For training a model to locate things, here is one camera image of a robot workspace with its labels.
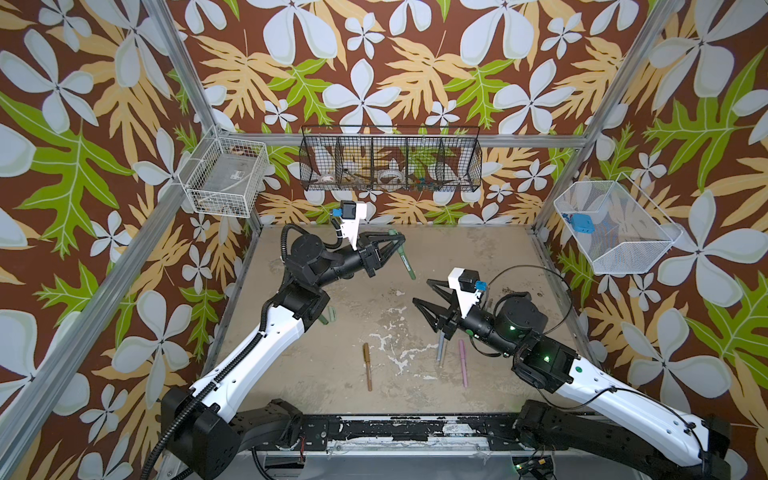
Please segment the dark green pen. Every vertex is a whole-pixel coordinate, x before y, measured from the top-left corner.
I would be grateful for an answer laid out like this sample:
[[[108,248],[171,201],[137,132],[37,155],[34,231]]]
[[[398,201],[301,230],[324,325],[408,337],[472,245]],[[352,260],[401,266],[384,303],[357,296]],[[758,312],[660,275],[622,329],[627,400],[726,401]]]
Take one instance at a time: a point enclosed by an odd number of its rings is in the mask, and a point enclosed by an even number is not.
[[[405,267],[405,269],[406,269],[410,279],[415,281],[416,280],[416,273],[415,273],[415,270],[413,269],[411,263],[408,260],[407,254],[405,252],[404,245],[400,245],[398,247],[398,249],[397,249],[397,252],[398,252],[398,255],[399,255],[401,261],[403,262],[403,265],[404,265],[404,267]]]

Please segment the pink pen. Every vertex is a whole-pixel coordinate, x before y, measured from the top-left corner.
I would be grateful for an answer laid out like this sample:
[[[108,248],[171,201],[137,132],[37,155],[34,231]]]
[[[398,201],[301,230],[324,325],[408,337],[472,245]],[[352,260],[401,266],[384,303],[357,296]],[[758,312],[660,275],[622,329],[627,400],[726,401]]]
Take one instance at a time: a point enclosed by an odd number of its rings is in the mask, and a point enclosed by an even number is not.
[[[468,366],[467,366],[467,352],[466,352],[466,345],[464,340],[459,340],[458,343],[458,350],[459,350],[459,361],[460,361],[460,369],[461,369],[461,375],[462,375],[462,385],[464,389],[469,388],[469,377],[468,377]]]

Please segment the light green pen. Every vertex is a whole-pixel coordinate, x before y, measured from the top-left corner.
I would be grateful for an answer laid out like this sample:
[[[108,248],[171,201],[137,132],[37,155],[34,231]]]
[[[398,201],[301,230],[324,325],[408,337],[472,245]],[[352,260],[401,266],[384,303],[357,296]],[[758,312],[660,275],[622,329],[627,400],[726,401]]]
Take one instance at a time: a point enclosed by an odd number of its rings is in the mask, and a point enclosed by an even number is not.
[[[328,307],[319,317],[319,321],[323,325],[329,325],[336,321],[336,310],[334,307]]]

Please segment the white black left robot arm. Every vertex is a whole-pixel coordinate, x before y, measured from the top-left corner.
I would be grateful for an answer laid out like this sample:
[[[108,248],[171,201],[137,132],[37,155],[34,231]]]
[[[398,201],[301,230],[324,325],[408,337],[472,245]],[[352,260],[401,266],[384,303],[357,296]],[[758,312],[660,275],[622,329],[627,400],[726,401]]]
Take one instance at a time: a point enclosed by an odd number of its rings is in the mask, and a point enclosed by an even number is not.
[[[325,286],[375,276],[405,244],[400,233],[363,232],[355,245],[331,244],[288,224],[280,236],[283,279],[262,305],[255,329],[206,376],[188,390],[171,389],[162,400],[162,433],[147,457],[147,479],[166,452],[185,466],[178,478],[196,474],[215,479],[242,451],[282,440],[294,443],[292,423],[301,414],[285,402],[261,410],[238,411],[247,394],[274,361],[317,321],[330,301]]]

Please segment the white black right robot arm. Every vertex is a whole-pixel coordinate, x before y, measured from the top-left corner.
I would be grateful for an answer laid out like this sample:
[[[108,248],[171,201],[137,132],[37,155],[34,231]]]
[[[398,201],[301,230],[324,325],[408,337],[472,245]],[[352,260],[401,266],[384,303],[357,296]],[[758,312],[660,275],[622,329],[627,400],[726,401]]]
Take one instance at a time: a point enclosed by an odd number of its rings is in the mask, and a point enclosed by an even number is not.
[[[525,402],[514,424],[520,443],[584,451],[651,479],[730,478],[729,423],[667,406],[545,335],[548,319],[529,293],[506,294],[487,311],[485,286],[473,271],[427,284],[445,303],[413,304],[433,331],[446,339],[463,332],[511,359],[512,372],[528,385],[573,401],[571,407]]]

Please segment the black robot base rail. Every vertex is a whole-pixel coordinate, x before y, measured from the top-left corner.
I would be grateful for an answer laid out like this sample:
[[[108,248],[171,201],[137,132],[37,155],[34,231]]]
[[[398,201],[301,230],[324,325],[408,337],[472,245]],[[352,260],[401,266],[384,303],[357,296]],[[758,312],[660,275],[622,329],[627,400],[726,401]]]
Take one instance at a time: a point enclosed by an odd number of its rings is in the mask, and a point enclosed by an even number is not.
[[[434,415],[305,415],[276,440],[259,439],[256,451],[329,452],[338,444],[368,441],[386,447],[438,448],[475,443],[480,451],[557,449],[553,441],[520,433],[516,413]]]

